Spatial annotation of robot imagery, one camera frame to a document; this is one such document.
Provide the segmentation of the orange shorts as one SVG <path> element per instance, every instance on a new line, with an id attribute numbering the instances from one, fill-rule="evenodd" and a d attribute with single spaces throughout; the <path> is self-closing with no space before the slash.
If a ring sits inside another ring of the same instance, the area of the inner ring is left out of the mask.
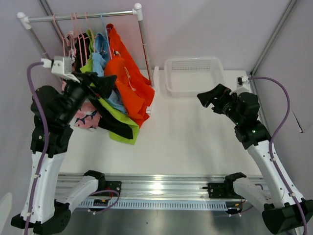
<path id="1" fill-rule="evenodd" d="M 128 116 L 141 127 L 149 118 L 147 107 L 152 104 L 155 90 L 144 77 L 123 44 L 113 24 L 106 25 L 112 59 L 107 63 L 106 75 L 116 75 L 115 85 L 121 95 Z"/>

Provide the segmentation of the light blue shorts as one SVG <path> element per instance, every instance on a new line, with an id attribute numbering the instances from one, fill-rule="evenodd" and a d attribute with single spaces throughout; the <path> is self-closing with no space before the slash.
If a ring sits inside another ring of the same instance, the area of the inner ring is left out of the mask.
<path id="1" fill-rule="evenodd" d="M 109 61 L 110 52 L 107 38 L 102 33 L 97 33 L 94 42 L 94 52 L 92 53 L 92 71 L 97 73 L 98 77 L 104 77 L 104 69 Z M 127 113 L 116 86 L 113 88 L 110 97 L 105 100 L 121 113 Z"/>

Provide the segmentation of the blue wire hanger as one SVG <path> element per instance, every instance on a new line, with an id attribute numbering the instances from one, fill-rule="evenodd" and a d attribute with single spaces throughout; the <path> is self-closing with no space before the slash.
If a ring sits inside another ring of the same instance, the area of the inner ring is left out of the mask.
<path id="1" fill-rule="evenodd" d="M 106 34 L 106 39 L 107 39 L 107 44 L 108 44 L 108 49 L 109 49 L 110 60 L 112 60 L 112 52 L 111 52 L 111 47 L 110 47 L 110 41 L 109 41 L 108 31 L 107 31 L 107 28 L 106 28 L 106 25 L 105 25 L 105 22 L 104 22 L 104 19 L 103 19 L 103 13 L 102 13 L 102 11 L 100 11 L 100 18 L 101 18 L 101 22 L 102 22 L 102 25 L 103 25 L 103 27 L 104 27 L 105 34 Z"/>

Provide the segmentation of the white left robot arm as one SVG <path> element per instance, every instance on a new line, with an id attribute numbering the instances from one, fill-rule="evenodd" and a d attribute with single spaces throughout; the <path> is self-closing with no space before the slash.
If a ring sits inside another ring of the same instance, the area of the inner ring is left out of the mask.
<path id="1" fill-rule="evenodd" d="M 94 170 L 87 171 L 62 196 L 56 197 L 55 191 L 73 132 L 70 122 L 85 100 L 108 97 L 116 79 L 116 75 L 99 77 L 86 72 L 78 74 L 76 81 L 68 81 L 62 93 L 52 86 L 32 91 L 31 111 L 35 115 L 30 146 L 32 173 L 24 209 L 12 218 L 13 227 L 32 229 L 37 235 L 57 234 L 66 228 L 73 211 L 88 196 L 113 194 L 106 188 L 105 175 Z"/>

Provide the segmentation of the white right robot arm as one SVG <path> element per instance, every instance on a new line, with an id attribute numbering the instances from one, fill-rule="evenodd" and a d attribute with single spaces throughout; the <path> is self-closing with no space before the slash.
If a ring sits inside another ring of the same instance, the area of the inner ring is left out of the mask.
<path id="1" fill-rule="evenodd" d="M 203 107 L 213 105 L 214 113 L 226 115 L 234 124 L 237 140 L 257 164 L 269 189 L 266 193 L 238 172 L 225 177 L 224 194 L 239 195 L 262 215 L 265 226 L 272 234 L 303 227 L 313 216 L 313 202 L 306 200 L 284 170 L 267 128 L 258 120 L 258 96 L 246 89 L 232 91 L 218 84 L 210 91 L 197 94 Z"/>

